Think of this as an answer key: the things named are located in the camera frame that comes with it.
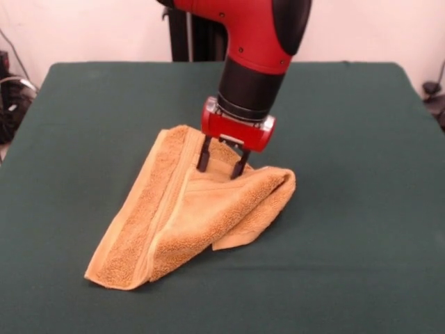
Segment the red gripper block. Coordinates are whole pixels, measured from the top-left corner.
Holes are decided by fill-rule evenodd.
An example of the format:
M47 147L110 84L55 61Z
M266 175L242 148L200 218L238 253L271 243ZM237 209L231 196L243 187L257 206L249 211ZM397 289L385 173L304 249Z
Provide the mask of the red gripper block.
M230 179L240 177L251 151L261 152L275 130L275 117L267 116L258 123L238 120L223 112L215 97L208 97L201 116L201 131L206 136L200 150L197 169L204 173L209 163L211 138L221 139L241 147L241 158L235 163Z

